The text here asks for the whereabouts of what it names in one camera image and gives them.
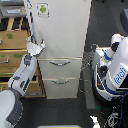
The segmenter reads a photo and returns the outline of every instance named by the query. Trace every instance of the floor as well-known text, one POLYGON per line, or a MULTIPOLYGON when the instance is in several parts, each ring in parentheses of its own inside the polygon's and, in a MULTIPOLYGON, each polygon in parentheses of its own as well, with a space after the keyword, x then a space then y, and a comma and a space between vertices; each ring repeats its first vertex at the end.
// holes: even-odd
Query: floor
MULTIPOLYGON (((91 15, 85 45, 85 56, 91 54, 91 46, 110 46, 111 36, 120 33, 126 36, 120 23, 120 12, 128 8, 128 1, 92 0, 91 15)), ((47 100, 46 98, 22 98, 24 107, 21 120, 16 128, 36 128, 45 125, 79 125, 82 128, 93 128, 91 115, 97 116, 101 128, 105 119, 101 115, 101 105, 93 97, 90 89, 90 67, 84 63, 81 72, 80 89, 77 99, 47 100)))

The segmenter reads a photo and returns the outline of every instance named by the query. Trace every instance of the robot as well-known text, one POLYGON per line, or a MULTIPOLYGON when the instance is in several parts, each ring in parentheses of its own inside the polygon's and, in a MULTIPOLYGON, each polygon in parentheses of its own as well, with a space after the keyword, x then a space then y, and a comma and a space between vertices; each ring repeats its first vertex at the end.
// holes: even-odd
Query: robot
MULTIPOLYGON (((120 14, 128 34, 128 9, 120 14)), ((102 103, 114 106, 128 90, 128 37, 114 34, 110 47, 96 48, 93 69, 93 91, 102 103)))
POLYGON ((0 92, 0 128, 14 128, 22 115, 20 98, 34 76, 37 67, 37 55, 45 48, 43 43, 38 46, 27 40, 27 49, 30 55, 24 55, 20 67, 8 81, 8 90, 0 92))

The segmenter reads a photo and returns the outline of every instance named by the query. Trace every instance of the drawer handle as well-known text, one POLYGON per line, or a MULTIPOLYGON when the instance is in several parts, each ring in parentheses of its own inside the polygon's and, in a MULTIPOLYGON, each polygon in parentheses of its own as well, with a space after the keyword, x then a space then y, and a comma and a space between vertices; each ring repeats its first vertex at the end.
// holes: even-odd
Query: drawer handle
POLYGON ((60 64, 60 63, 58 64, 58 63, 56 63, 55 61, 50 61, 50 63, 51 63, 51 64, 54 64, 54 65, 57 65, 57 66, 63 66, 63 65, 66 65, 66 64, 71 63, 71 61, 67 61, 67 62, 64 62, 64 63, 61 63, 61 64, 60 64))
POLYGON ((8 63, 8 62, 9 62, 9 59, 7 59, 7 61, 1 61, 0 64, 8 63))
POLYGON ((6 87, 2 86, 0 89, 0 92, 2 92, 4 90, 4 88, 6 88, 6 87))
POLYGON ((68 80, 65 80, 65 81, 52 81, 56 84, 66 84, 67 82, 69 82, 68 80))

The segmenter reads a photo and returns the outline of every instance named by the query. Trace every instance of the refrigerator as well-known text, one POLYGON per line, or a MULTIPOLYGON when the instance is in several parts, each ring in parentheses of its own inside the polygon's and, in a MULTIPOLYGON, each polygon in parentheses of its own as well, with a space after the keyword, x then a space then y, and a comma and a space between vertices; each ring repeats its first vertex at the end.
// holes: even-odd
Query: refrigerator
POLYGON ((91 0, 24 0, 30 30, 33 17, 47 99, 77 98, 91 0))

